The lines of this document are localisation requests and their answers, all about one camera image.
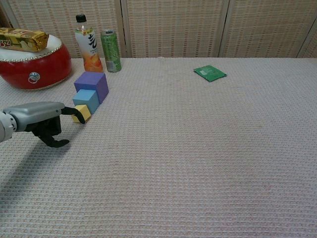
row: green wrapper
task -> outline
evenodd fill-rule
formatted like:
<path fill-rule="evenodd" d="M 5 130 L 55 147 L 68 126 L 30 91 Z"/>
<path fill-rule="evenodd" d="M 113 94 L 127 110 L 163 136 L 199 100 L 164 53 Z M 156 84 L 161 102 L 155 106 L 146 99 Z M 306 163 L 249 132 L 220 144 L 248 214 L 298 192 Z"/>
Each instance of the green wrapper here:
<path fill-rule="evenodd" d="M 224 72 L 219 69 L 212 67 L 211 65 L 206 65 L 201 68 L 194 69 L 194 72 L 199 74 L 201 77 L 206 79 L 208 82 L 215 81 L 216 79 L 227 76 Z"/>

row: drum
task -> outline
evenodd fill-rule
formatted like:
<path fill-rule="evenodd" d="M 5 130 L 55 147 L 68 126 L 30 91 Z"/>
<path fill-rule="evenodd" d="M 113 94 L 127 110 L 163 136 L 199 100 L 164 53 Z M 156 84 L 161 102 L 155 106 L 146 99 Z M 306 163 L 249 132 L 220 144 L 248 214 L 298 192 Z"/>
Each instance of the drum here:
<path fill-rule="evenodd" d="M 36 53 L 0 48 L 0 76 L 21 89 L 40 89 L 64 80 L 71 72 L 66 46 L 50 35 L 47 47 Z"/>

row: beverage bottle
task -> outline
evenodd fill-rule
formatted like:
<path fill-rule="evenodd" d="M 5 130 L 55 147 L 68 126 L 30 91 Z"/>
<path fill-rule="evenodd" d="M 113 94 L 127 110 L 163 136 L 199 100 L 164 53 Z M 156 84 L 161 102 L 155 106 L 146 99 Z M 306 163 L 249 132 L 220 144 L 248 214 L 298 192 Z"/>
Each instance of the beverage bottle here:
<path fill-rule="evenodd" d="M 97 52 L 97 39 L 92 27 L 87 26 L 84 14 L 76 15 L 78 22 L 75 38 L 84 58 L 85 71 L 103 72 L 103 65 Z"/>

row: white tablecloth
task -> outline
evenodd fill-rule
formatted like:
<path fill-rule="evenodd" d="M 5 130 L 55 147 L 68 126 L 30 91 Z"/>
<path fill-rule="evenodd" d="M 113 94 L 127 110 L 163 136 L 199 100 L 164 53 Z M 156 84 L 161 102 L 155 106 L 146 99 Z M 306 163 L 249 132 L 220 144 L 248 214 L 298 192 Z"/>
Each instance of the white tablecloth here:
<path fill-rule="evenodd" d="M 73 106 L 67 81 L 0 108 Z M 193 72 L 211 64 L 212 83 Z M 0 144 L 0 237 L 317 237 L 317 59 L 123 59 L 70 144 Z"/>

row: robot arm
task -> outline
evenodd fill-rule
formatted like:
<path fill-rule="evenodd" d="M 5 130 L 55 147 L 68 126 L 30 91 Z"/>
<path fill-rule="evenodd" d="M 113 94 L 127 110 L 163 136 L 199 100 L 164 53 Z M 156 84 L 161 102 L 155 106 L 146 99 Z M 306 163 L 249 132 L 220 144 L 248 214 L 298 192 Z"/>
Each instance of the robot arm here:
<path fill-rule="evenodd" d="M 84 124 L 85 120 L 75 108 L 59 102 L 38 102 L 13 106 L 0 112 L 0 142 L 8 140 L 14 132 L 33 132 L 50 147 L 61 147 L 69 140 L 54 140 L 61 133 L 59 115 L 75 115 Z"/>

